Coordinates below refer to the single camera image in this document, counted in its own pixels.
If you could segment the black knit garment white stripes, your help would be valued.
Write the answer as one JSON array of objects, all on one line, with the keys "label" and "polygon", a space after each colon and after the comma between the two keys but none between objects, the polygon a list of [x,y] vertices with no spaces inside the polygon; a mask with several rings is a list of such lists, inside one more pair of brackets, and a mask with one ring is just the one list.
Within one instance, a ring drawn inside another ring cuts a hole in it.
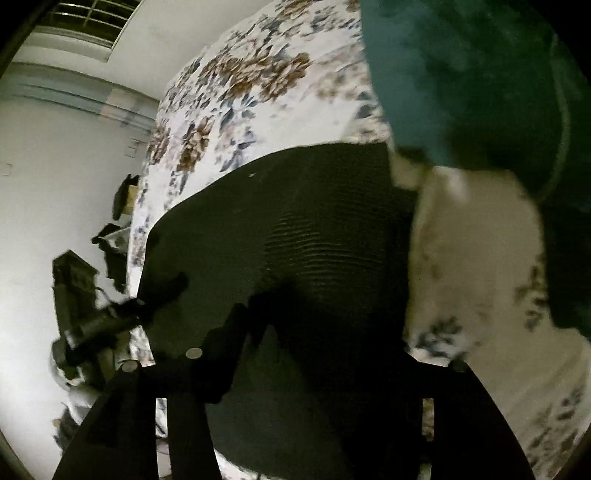
[{"label": "black knit garment white stripes", "polygon": [[151,228],[137,296],[156,361],[201,346],[236,304],[253,317],[231,390],[207,407],[229,462],[384,477],[415,200],[385,144],[327,144],[246,164]]}]

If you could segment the dark clutter by bedside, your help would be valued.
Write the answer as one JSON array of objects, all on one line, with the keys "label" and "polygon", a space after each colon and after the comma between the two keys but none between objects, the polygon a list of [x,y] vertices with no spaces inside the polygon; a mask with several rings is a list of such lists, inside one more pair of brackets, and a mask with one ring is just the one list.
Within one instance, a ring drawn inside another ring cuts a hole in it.
[{"label": "dark clutter by bedside", "polygon": [[127,253],[138,182],[138,175],[126,176],[114,195],[111,221],[91,239],[104,254],[106,277],[121,294],[126,291]]}]

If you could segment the window with metal grille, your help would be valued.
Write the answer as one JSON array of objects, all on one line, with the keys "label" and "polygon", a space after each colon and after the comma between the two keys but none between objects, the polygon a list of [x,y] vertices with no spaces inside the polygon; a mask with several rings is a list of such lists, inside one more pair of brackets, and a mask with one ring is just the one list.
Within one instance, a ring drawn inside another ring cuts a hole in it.
[{"label": "window with metal grille", "polygon": [[114,43],[139,5],[138,0],[58,1],[41,25]]}]

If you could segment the floral print bed blanket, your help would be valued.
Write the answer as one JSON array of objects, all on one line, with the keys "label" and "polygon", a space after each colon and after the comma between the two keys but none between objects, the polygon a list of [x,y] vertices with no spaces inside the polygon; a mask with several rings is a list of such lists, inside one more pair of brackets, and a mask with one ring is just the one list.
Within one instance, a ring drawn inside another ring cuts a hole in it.
[{"label": "floral print bed blanket", "polygon": [[393,185],[416,200],[380,479],[406,477],[407,355],[466,362],[533,479],[552,479],[590,426],[590,179],[581,197],[537,199],[509,170],[399,155],[370,77],[363,2],[271,2],[171,80],[135,200],[128,293],[138,298],[151,228],[223,176],[283,150],[383,143]]}]

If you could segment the dark green garment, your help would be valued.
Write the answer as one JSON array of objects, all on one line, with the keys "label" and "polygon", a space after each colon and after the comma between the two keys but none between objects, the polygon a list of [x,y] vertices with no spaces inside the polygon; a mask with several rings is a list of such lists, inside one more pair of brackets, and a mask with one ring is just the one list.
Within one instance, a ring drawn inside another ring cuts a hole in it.
[{"label": "dark green garment", "polygon": [[536,2],[365,1],[370,77],[404,157],[512,171],[537,199],[590,179],[590,83]]}]

